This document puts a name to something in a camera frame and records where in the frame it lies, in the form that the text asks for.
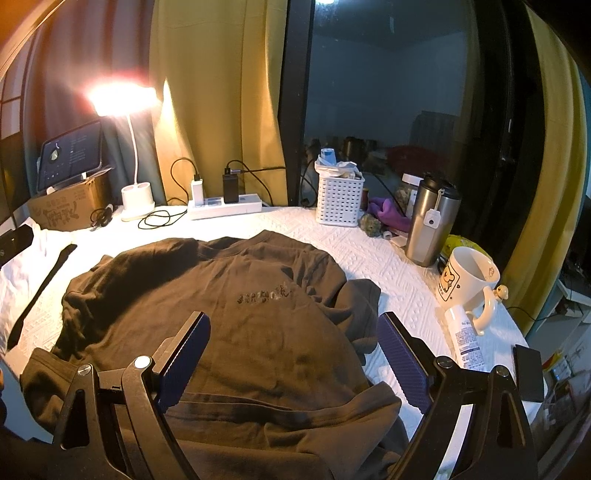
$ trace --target dark brown t-shirt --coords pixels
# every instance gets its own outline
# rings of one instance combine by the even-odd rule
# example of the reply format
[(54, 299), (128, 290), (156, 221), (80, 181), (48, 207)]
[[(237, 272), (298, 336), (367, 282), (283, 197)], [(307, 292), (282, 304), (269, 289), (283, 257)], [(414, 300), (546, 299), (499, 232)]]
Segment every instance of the dark brown t-shirt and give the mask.
[(51, 431), (76, 366), (124, 368), (203, 311), (210, 342), (167, 413), (201, 478), (385, 478), (407, 438), (399, 399), (360, 363), (376, 347), (379, 293), (277, 233), (168, 239), (72, 280), (61, 335), (34, 351), (22, 389)]

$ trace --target cartoon bear on mug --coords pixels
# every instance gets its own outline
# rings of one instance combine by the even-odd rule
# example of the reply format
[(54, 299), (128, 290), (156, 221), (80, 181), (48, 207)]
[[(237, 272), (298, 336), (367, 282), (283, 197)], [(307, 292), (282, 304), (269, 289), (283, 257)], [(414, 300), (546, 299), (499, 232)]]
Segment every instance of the cartoon bear on mug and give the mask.
[(441, 287), (445, 293), (449, 291), (455, 280), (456, 276), (450, 271), (449, 265), (447, 265), (441, 277)]

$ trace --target white plastic basket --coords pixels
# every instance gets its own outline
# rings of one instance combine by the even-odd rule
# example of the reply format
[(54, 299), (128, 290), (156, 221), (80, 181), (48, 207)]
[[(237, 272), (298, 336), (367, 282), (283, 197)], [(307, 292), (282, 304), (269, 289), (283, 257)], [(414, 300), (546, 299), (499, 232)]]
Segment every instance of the white plastic basket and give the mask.
[(322, 225), (357, 226), (365, 179), (320, 177), (316, 221)]

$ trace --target mug handle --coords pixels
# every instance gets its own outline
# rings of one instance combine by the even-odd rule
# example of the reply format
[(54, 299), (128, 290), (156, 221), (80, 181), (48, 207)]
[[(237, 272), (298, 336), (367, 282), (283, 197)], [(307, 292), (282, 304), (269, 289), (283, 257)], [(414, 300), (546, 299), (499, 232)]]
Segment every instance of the mug handle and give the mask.
[(484, 310), (482, 311), (482, 315), (472, 320), (474, 330), (480, 336), (484, 335), (484, 330), (486, 330), (494, 318), (497, 305), (495, 294), (488, 285), (482, 289), (482, 293), (484, 294)]

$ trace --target desk lamp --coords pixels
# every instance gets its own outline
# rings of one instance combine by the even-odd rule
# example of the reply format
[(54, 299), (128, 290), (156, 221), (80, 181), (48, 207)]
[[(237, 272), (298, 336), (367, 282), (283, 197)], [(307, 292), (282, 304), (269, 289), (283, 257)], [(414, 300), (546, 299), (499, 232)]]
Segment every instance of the desk lamp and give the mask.
[(156, 90), (132, 82), (111, 82), (95, 87), (88, 97), (99, 116), (124, 116), (127, 118), (131, 142), (134, 146), (135, 174), (134, 184), (121, 189), (123, 198), (121, 219), (129, 222), (143, 218), (154, 210), (155, 203), (150, 183), (147, 181), (138, 183), (138, 147), (135, 143), (130, 115), (157, 105)]

